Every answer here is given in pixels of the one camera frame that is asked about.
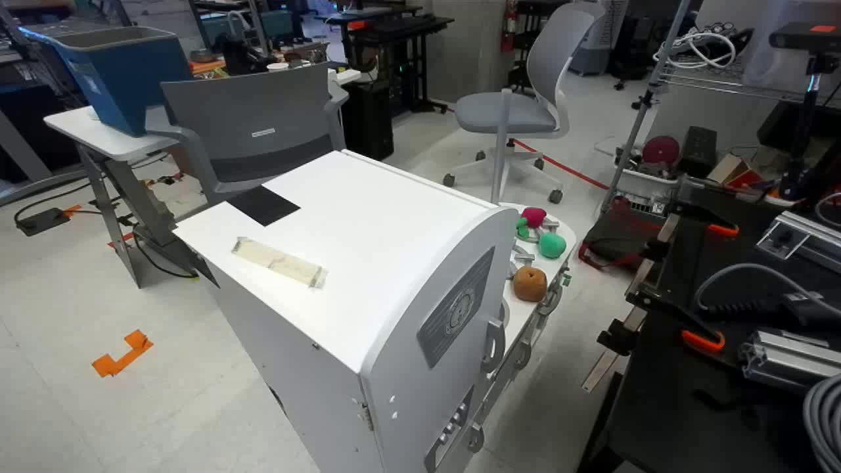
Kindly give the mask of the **brown toy fruit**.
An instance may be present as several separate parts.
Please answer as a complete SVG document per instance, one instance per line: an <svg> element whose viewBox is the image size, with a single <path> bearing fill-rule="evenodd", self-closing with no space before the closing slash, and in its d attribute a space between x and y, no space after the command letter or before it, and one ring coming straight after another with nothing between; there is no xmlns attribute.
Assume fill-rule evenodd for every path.
<svg viewBox="0 0 841 473"><path fill-rule="evenodd" d="M513 294L522 301L541 301L546 294L546 272L538 268L517 268L510 283Z"/></svg>

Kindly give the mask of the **pink toy radish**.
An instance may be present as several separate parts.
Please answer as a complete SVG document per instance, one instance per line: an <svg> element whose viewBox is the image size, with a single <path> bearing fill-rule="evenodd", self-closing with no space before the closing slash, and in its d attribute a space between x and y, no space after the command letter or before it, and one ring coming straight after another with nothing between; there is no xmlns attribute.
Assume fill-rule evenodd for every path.
<svg viewBox="0 0 841 473"><path fill-rule="evenodd" d="M538 229L546 219L546 209L543 206L522 206L519 214L522 214L527 229Z"/></svg>

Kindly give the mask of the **green toy ball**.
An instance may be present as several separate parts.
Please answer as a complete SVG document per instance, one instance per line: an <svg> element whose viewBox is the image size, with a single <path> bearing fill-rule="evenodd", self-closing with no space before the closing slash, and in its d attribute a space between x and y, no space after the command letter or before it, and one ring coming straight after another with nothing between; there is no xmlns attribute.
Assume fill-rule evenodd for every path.
<svg viewBox="0 0 841 473"><path fill-rule="evenodd" d="M560 233L538 235L538 255L546 259L558 259L568 250L568 242Z"/></svg>

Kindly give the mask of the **grey mesh office chair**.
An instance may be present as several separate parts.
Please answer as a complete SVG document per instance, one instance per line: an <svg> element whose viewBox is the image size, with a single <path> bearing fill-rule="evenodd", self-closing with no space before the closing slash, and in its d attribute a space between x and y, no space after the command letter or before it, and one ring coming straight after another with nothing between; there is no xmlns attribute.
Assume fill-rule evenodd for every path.
<svg viewBox="0 0 841 473"><path fill-rule="evenodd" d="M459 129L495 135L495 145L477 150L475 160L471 163L472 168L489 163L495 201L501 198L513 168L546 181L546 198L552 204L562 201L560 183L543 170L546 160L535 152L517 152L513 139L517 133L565 135L571 131L562 78L575 49L601 16L604 8L592 0L571 0L554 8L526 55L526 91L472 91L455 103L455 117ZM455 185L463 168L443 172L441 183Z"/></svg>

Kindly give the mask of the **grey plastic chair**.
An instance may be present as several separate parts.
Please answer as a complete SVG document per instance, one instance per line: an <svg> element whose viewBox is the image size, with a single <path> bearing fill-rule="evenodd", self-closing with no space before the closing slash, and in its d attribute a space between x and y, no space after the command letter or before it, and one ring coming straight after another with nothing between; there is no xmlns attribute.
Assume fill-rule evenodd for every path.
<svg viewBox="0 0 841 473"><path fill-rule="evenodd" d="M163 81L163 103L144 129L184 145L191 176L209 201L251 189L343 146L339 108L322 63Z"/></svg>

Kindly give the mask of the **orange floor marker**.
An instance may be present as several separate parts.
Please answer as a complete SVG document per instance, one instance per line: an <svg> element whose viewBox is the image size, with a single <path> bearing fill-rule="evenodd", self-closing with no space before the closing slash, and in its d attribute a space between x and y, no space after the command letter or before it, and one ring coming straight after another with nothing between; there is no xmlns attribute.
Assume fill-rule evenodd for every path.
<svg viewBox="0 0 841 473"><path fill-rule="evenodd" d="M144 330L140 330L140 328L128 330L128 332L124 335L124 340L125 340L125 348L124 348L117 356L113 356L113 353L100 353L100 356L92 361L92 367L94 367L94 373L96 373L100 378L124 373L134 360L140 360L140 356L153 347L153 338L150 338Z"/></svg>

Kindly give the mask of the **black perforated workbench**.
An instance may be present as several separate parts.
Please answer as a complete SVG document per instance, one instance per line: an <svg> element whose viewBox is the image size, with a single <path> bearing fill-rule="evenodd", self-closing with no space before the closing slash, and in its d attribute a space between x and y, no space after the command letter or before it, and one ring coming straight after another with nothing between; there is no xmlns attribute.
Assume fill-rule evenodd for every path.
<svg viewBox="0 0 841 473"><path fill-rule="evenodd" d="M839 290L839 271L759 251L770 204L688 191L671 212L678 225L655 275L631 290L647 321L575 473L820 473L802 393L748 381L739 348L753 328L802 332L781 301L797 285Z"/></svg>

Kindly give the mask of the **blue storage bin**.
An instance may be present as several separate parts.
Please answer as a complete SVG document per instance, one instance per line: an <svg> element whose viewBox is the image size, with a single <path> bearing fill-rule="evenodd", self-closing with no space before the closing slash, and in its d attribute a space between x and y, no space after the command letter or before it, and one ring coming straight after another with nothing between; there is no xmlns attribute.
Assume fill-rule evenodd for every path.
<svg viewBox="0 0 841 473"><path fill-rule="evenodd" d="M144 131L144 113L163 104L163 81L188 78L173 30L155 25L100 25L87 30L24 28L57 53L96 117L124 133Z"/></svg>

